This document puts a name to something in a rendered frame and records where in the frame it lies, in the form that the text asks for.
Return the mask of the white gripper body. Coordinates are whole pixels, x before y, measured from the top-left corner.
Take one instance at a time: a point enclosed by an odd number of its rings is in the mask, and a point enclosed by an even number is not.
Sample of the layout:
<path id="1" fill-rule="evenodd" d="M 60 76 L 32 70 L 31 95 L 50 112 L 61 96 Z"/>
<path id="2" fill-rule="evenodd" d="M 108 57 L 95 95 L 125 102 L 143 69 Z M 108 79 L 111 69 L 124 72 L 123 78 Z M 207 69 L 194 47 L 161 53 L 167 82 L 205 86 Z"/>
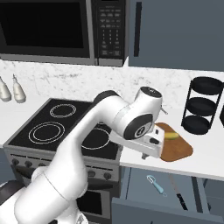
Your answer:
<path id="1" fill-rule="evenodd" d="M 160 158 L 163 151 L 162 131 L 153 131 L 134 140 L 125 140 L 121 136 L 117 135 L 114 131 L 112 131 L 109 136 L 109 140 L 116 144 L 120 144 L 123 147 L 142 152 L 142 154 L 148 154 L 154 158 Z"/>

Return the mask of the wooden cutting board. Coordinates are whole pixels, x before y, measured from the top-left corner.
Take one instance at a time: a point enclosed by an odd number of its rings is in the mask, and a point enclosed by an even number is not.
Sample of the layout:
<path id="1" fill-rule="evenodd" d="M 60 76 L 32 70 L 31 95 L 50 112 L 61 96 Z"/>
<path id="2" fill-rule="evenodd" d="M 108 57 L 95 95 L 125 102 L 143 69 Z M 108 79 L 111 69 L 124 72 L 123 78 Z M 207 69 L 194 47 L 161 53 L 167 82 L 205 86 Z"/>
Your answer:
<path id="1" fill-rule="evenodd" d="M 161 159 L 165 162 L 173 162 L 193 154 L 193 147 L 182 137 L 165 139 Z"/>

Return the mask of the black-handled knife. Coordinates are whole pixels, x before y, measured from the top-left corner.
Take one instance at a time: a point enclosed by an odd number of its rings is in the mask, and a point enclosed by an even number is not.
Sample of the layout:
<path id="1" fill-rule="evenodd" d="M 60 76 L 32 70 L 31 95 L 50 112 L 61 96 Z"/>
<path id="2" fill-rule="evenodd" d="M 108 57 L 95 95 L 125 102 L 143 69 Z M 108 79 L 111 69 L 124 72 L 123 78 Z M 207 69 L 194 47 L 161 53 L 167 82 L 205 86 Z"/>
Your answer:
<path id="1" fill-rule="evenodd" d="M 180 205 L 182 206 L 182 208 L 183 208 L 184 210 L 188 211 L 188 208 L 187 208 L 187 206 L 186 206 L 186 203 L 185 203 L 185 201 L 184 201 L 184 199 L 183 199 L 181 193 L 179 192 L 179 189 L 178 189 L 177 185 L 175 184 L 174 177 L 173 177 L 172 174 L 169 174 L 169 179 L 170 179 L 170 181 L 171 181 L 171 184 L 172 184 L 172 186 L 173 186 L 173 189 L 174 189 L 174 191 L 175 191 L 175 193 L 176 193 L 176 196 L 177 196 L 177 198 L 178 198 L 178 201 L 179 201 Z"/>

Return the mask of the green yellow cucumber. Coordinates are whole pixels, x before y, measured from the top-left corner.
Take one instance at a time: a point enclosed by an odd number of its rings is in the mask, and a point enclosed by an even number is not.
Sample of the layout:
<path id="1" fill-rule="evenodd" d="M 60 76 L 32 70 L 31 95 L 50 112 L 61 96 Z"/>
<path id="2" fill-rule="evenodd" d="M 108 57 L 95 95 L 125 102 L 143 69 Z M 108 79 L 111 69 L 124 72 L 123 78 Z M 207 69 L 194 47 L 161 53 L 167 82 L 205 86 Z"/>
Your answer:
<path id="1" fill-rule="evenodd" d="M 168 140 L 173 140 L 179 137 L 179 134 L 176 132 L 165 132 L 164 138 Z"/>

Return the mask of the light blue peeler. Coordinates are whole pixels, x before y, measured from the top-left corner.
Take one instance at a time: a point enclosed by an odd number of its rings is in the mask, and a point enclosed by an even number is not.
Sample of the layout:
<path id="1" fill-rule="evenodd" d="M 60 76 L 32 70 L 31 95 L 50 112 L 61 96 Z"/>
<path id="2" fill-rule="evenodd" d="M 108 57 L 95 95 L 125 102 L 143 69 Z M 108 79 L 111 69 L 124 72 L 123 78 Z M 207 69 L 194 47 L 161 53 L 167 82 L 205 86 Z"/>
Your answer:
<path id="1" fill-rule="evenodd" d="M 165 193 L 164 188 L 157 183 L 157 181 L 156 181 L 154 176 L 147 175 L 146 178 L 155 187 L 155 189 L 158 191 L 159 194 L 163 195 L 164 197 L 167 196 L 167 194 Z"/>

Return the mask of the grey-blue open drawer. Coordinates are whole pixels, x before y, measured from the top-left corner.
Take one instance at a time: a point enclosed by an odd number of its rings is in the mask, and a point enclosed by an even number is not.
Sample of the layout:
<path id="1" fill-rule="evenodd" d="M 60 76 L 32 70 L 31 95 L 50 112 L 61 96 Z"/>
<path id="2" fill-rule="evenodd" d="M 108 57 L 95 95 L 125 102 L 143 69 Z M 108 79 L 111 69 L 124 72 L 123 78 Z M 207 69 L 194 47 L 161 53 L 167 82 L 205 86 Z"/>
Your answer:
<path id="1" fill-rule="evenodd" d="M 166 197 L 158 193 L 147 175 L 155 177 Z M 180 205 L 169 173 L 124 168 L 121 195 L 112 199 L 112 224 L 224 224 L 222 217 L 209 212 L 200 178 L 172 175 L 188 211 Z"/>

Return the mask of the black and steel microwave oven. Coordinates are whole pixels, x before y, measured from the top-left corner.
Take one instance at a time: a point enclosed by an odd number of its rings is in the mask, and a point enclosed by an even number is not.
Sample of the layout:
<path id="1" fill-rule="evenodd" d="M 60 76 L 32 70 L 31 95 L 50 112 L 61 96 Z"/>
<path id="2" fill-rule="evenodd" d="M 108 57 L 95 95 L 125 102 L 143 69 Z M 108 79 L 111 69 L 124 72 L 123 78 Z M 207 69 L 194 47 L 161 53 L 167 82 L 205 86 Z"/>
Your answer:
<path id="1" fill-rule="evenodd" d="M 128 0 L 0 0 L 0 59 L 120 67 Z"/>

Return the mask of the grey-blue cupboard door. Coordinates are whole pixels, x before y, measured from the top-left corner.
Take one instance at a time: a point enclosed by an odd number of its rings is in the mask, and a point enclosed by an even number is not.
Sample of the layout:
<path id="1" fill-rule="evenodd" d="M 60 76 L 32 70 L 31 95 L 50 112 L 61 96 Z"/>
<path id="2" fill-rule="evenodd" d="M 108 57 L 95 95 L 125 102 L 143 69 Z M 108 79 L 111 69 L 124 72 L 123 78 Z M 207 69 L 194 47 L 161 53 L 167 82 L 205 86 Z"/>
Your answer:
<path id="1" fill-rule="evenodd" d="M 134 57 L 137 2 L 142 16 Z M 224 0 L 130 0 L 129 65 L 224 72 Z"/>

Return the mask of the black hob stove with oven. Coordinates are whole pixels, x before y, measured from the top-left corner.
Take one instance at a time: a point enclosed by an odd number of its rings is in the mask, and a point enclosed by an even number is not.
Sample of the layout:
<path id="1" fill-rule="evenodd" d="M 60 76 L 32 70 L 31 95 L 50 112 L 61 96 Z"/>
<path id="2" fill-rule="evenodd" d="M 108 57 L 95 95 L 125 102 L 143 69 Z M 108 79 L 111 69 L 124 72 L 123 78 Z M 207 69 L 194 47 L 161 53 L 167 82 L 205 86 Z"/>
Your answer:
<path id="1" fill-rule="evenodd" d="M 3 145 L 16 180 L 25 185 L 31 183 L 34 170 L 49 165 L 62 138 L 88 110 L 89 101 L 49 99 Z M 100 122 L 87 135 L 81 146 L 87 171 L 95 171 L 88 177 L 88 189 L 77 199 L 79 209 L 89 224 L 112 224 L 111 200 L 120 193 L 119 159 L 122 147 L 109 141 L 111 128 Z M 16 158 L 18 165 L 11 160 Z M 27 168 L 25 161 L 31 161 Z M 106 180 L 104 173 L 110 173 Z"/>

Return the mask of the black three-tier stand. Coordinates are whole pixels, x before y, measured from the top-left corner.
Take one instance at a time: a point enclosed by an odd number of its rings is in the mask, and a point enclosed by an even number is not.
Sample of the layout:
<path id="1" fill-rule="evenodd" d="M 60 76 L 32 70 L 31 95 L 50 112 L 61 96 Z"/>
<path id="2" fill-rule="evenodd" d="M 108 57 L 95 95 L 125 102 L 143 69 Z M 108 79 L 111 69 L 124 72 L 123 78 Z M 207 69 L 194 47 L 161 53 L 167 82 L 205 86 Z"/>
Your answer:
<path id="1" fill-rule="evenodd" d="M 194 135 L 205 135 L 214 116 L 224 89 L 224 82 L 200 76 L 190 82 L 181 126 Z"/>

